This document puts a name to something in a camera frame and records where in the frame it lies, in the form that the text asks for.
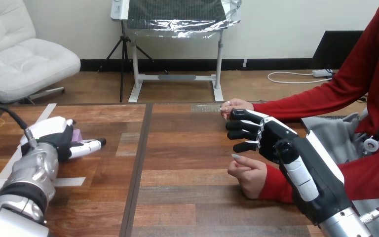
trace power strip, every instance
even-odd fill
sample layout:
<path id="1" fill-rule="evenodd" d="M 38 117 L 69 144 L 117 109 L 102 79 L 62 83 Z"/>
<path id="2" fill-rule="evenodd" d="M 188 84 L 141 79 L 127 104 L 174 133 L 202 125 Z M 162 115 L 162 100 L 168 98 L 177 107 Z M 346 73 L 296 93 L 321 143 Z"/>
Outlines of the power strip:
<path id="1" fill-rule="evenodd" d="M 330 70 L 330 69 L 328 69 L 327 71 L 326 70 L 313 70 L 311 71 L 311 73 L 313 74 L 315 78 L 321 78 L 321 77 L 332 76 L 333 70 Z"/>

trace black baseboard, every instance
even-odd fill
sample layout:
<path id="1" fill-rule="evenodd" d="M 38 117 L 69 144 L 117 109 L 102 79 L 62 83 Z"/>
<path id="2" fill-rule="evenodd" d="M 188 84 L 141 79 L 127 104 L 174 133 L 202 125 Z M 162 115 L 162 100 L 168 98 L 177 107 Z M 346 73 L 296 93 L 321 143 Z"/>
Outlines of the black baseboard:
<path id="1" fill-rule="evenodd" d="M 222 71 L 246 70 L 301 70 L 310 69 L 311 58 L 287 58 L 287 59 L 248 59 L 246 67 L 243 67 L 244 59 L 223 59 Z M 120 72 L 121 59 L 110 59 L 107 63 L 104 59 L 82 59 L 80 70 L 82 72 L 96 72 L 103 65 L 103 72 Z M 148 59 L 139 59 L 140 72 L 157 71 L 215 71 L 216 59 L 160 59 L 151 63 Z M 126 72 L 133 71 L 131 60 L 125 63 Z"/>

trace white wall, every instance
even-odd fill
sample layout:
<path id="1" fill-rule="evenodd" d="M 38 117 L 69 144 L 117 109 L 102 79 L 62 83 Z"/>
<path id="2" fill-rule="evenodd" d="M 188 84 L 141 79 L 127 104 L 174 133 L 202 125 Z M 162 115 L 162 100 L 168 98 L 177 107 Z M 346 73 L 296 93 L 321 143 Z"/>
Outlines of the white wall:
<path id="1" fill-rule="evenodd" d="M 112 0 L 24 0 L 37 37 L 81 59 L 103 59 L 120 36 Z M 363 30 L 379 0 L 243 0 L 242 21 L 225 31 L 224 58 L 311 58 L 325 30 Z M 212 39 L 138 38 L 155 59 L 213 59 Z M 120 56 L 120 50 L 114 54 Z"/>

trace tripod stand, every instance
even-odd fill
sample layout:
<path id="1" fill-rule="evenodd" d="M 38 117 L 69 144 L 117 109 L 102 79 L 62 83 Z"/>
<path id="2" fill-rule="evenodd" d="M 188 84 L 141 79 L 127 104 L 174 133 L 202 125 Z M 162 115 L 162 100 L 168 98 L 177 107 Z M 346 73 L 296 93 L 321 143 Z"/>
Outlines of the tripod stand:
<path id="1" fill-rule="evenodd" d="M 124 23 L 123 21 L 121 21 L 121 31 L 122 31 L 122 36 L 120 37 L 120 40 L 118 41 L 118 43 L 115 45 L 115 47 L 113 48 L 113 50 L 111 51 L 111 53 L 108 55 L 108 57 L 105 59 L 105 61 L 103 62 L 103 64 L 100 66 L 98 72 L 101 72 L 104 65 L 107 64 L 107 62 L 109 61 L 109 59 L 111 58 L 112 54 L 114 53 L 114 51 L 118 48 L 118 46 L 120 45 L 120 43 L 122 42 L 123 45 L 122 45 L 122 54 L 121 54 L 121 88 L 120 88 L 120 103 L 123 102 L 123 84 L 124 84 L 124 67 L 125 67 L 125 62 L 129 62 L 128 61 L 128 54 L 127 54 L 127 42 L 131 42 L 131 39 L 126 35 L 125 33 L 125 30 L 124 30 Z M 154 60 L 146 53 L 144 52 L 140 47 L 136 46 L 136 48 L 142 53 L 144 54 L 148 59 L 149 61 L 156 65 L 156 63 L 154 62 Z M 164 71 L 166 74 L 169 74 L 167 70 L 165 69 L 162 69 L 162 71 Z"/>

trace robotic arm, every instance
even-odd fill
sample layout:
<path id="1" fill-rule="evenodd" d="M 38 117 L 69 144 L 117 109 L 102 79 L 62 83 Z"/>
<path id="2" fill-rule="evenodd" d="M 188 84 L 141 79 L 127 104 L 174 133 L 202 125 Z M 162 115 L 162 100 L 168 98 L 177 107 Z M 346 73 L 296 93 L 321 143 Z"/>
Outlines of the robotic arm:
<path id="1" fill-rule="evenodd" d="M 25 128 L 22 158 L 0 190 L 0 237 L 49 237 L 45 212 L 60 162 L 101 149 L 104 138 L 72 142 L 74 121 L 54 117 Z"/>
<path id="2" fill-rule="evenodd" d="M 324 236 L 372 236 L 352 209 L 341 171 L 312 131 L 301 138 L 275 118 L 249 110 L 233 110 L 230 118 L 228 138 L 250 140 L 236 144 L 233 150 L 259 151 L 279 164 L 293 188 L 294 203 Z"/>

